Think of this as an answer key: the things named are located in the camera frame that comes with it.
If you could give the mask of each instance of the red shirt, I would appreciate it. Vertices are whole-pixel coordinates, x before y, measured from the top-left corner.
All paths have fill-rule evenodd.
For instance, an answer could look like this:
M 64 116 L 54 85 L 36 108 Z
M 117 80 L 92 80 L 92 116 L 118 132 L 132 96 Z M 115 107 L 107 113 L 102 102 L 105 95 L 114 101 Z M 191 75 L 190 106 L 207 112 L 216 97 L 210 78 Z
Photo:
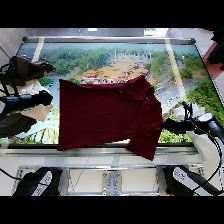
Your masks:
M 58 150 L 131 139 L 127 149 L 152 160 L 162 123 L 161 104 L 143 75 L 122 84 L 60 80 Z

